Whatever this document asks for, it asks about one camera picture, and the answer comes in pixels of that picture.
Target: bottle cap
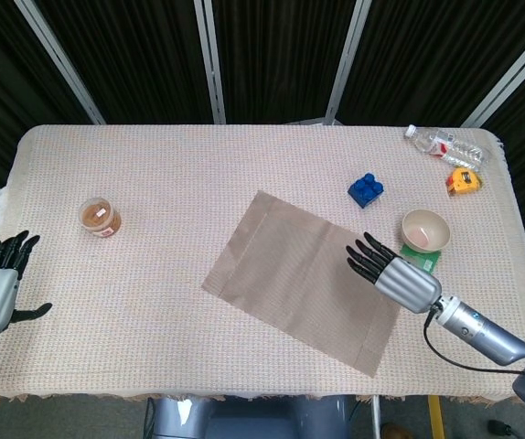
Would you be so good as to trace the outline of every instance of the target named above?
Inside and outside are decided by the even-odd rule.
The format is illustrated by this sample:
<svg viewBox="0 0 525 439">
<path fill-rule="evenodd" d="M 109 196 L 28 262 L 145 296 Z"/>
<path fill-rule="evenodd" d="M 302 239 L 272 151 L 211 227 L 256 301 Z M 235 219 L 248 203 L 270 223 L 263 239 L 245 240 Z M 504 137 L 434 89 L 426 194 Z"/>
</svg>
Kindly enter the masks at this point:
<svg viewBox="0 0 525 439">
<path fill-rule="evenodd" d="M 405 137 L 411 137 L 413 134 L 415 134 L 415 131 L 417 131 L 417 127 L 415 125 L 409 125 L 407 127 L 407 131 L 405 132 Z"/>
</svg>

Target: green object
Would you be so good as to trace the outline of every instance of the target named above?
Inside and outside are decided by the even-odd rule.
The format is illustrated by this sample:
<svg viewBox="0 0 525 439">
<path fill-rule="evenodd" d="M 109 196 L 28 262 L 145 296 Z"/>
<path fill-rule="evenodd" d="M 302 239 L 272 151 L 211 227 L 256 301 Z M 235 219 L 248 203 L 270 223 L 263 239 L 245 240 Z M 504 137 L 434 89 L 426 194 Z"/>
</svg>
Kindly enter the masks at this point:
<svg viewBox="0 0 525 439">
<path fill-rule="evenodd" d="M 413 265 L 427 271 L 429 274 L 434 270 L 441 252 L 419 253 L 403 244 L 401 255 Z"/>
</svg>

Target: beige tablecloth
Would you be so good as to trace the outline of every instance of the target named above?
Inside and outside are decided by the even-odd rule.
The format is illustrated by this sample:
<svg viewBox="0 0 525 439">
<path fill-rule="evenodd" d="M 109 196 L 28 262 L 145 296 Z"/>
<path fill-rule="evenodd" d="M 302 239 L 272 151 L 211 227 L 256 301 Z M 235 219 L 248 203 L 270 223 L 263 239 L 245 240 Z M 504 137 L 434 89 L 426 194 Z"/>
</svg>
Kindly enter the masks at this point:
<svg viewBox="0 0 525 439">
<path fill-rule="evenodd" d="M 449 198 L 451 168 L 402 128 L 339 126 L 41 126 L 18 146 L 0 197 L 0 239 L 41 235 L 18 296 L 52 302 L 0 337 L 0 395 L 512 395 L 511 376 L 457 369 L 425 345 L 425 316 L 402 310 L 374 379 L 205 293 L 200 286 L 264 190 L 399 250 L 410 209 L 444 216 L 453 240 L 435 268 L 446 294 L 525 338 L 525 235 L 492 134 L 453 130 L 494 160 L 475 194 Z M 347 194 L 366 172 L 384 184 L 367 209 Z M 123 226 L 109 239 L 78 224 L 102 196 Z M 432 327 L 446 356 L 493 367 Z"/>
</svg>

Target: floor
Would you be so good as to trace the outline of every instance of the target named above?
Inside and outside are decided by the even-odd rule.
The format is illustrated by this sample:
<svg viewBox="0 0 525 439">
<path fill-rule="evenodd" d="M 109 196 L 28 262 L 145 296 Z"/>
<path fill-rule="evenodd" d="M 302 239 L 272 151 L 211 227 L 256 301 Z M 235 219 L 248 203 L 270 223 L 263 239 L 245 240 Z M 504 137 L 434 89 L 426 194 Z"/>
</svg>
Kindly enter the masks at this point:
<svg viewBox="0 0 525 439">
<path fill-rule="evenodd" d="M 518 429 L 525 437 L 525 406 L 500 402 L 491 407 L 442 399 L 446 439 L 490 439 L 489 419 Z M 381 401 L 384 423 L 410 429 L 415 439 L 431 438 L 427 398 Z M 140 438 L 145 417 L 144 402 L 85 395 L 28 398 L 26 402 L 0 402 L 0 439 L 127 439 Z M 362 403 L 351 423 L 351 437 L 372 438 L 370 406 Z"/>
</svg>

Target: plastic water bottle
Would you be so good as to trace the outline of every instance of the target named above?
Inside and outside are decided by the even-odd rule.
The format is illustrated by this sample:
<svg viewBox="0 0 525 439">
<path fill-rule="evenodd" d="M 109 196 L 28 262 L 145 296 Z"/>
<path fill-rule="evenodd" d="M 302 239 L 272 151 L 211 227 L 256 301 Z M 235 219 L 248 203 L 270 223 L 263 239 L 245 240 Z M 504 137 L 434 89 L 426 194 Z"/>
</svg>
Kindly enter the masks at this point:
<svg viewBox="0 0 525 439">
<path fill-rule="evenodd" d="M 422 153 L 435 155 L 455 167 L 478 172 L 489 159 L 489 151 L 455 137 L 439 128 L 418 128 L 409 125 L 405 137 Z"/>
</svg>

